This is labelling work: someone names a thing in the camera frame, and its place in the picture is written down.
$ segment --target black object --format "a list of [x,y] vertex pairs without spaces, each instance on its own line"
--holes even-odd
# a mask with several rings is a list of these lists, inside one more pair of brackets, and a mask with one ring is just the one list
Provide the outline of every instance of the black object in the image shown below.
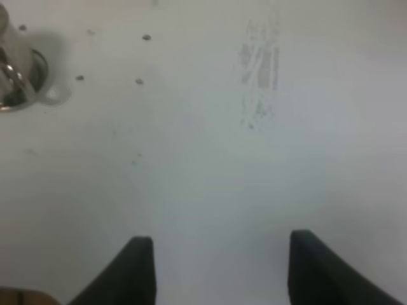
[[69,305],[154,305],[153,241],[133,238]]
[[311,231],[291,234],[292,305],[401,305],[340,259]]

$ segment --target white countertop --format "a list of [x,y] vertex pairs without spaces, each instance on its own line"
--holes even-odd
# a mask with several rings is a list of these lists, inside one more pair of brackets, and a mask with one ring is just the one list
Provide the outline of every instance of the white countertop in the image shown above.
[[0,285],[66,303],[149,235],[158,305],[288,304],[309,228],[407,302],[407,2],[3,3],[72,96],[0,115]]

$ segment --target scuff mark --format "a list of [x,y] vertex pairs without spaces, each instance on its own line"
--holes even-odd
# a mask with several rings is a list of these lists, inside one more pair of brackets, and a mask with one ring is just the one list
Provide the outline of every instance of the scuff mark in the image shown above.
[[116,130],[116,127],[112,127],[112,137],[113,138],[115,138],[115,137],[117,137],[117,130]]
[[265,109],[262,100],[258,100],[256,107],[256,115],[258,115],[261,118],[265,118],[267,116],[267,110]]
[[242,89],[243,126],[261,131],[273,118],[279,85],[279,0],[258,4],[256,19],[249,19],[245,39],[238,51],[238,74]]
[[280,65],[280,48],[276,46],[274,48],[273,57],[273,91],[276,92],[279,89],[279,65]]
[[260,89],[267,89],[270,87],[271,68],[272,52],[270,50],[265,50],[257,72],[258,86]]
[[94,36],[94,35],[96,35],[96,32],[94,31],[94,30],[86,30],[86,33],[89,35],[89,36]]
[[38,153],[35,150],[33,150],[32,148],[24,149],[24,153],[29,156],[32,156],[32,157],[38,157]]
[[254,48],[250,48],[247,43],[242,45],[242,51],[240,52],[240,63],[242,64],[243,68],[247,68],[250,62],[250,58],[252,57]]

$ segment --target smudge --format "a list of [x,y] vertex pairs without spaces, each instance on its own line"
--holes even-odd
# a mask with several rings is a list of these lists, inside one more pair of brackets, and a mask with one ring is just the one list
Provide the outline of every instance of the smudge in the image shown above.
[[265,25],[263,25],[263,26],[261,27],[260,36],[261,36],[261,38],[262,38],[263,40],[267,40],[267,30],[266,30],[266,26],[265,26]]
[[242,98],[242,112],[244,113],[246,111],[246,99],[243,97]]
[[94,35],[96,35],[96,32],[95,32],[94,30],[86,30],[86,33],[87,33],[89,36],[94,36]]
[[250,76],[252,75],[252,72],[246,72],[242,76],[242,84],[246,85],[249,82]]
[[273,57],[273,91],[279,89],[279,65],[280,65],[280,48],[276,46],[274,48]]
[[259,100],[257,103],[256,114],[261,118],[267,116],[267,110],[265,109],[263,102],[261,100]]
[[35,150],[33,150],[32,148],[24,149],[24,153],[28,154],[29,156],[32,156],[32,157],[38,156],[38,153]]
[[264,50],[263,58],[257,73],[258,86],[260,89],[266,89],[270,87],[271,68],[272,52],[270,50]]
[[250,40],[255,40],[258,31],[258,26],[253,24],[253,21],[250,20],[247,24],[246,34],[250,37]]
[[252,58],[253,50],[250,49],[248,44],[242,45],[242,51],[240,52],[240,63],[242,64],[243,68],[247,68],[249,65],[250,59]]
[[260,56],[261,56],[261,48],[259,48],[259,49],[257,50],[257,54],[256,54],[256,58],[254,59],[254,63],[251,65],[251,67],[248,67],[248,68],[246,69],[246,70],[249,70],[249,71],[243,73],[243,76],[242,76],[242,84],[243,84],[243,85],[246,85],[246,84],[249,82],[250,77],[252,76],[252,72],[253,72],[253,70],[256,68],[257,63],[258,63],[258,61],[259,61],[259,59],[260,59]]

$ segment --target brown object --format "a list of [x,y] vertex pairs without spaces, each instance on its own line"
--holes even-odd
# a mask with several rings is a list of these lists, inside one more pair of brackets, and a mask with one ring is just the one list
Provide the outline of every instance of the brown object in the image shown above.
[[43,292],[0,288],[0,305],[60,305]]

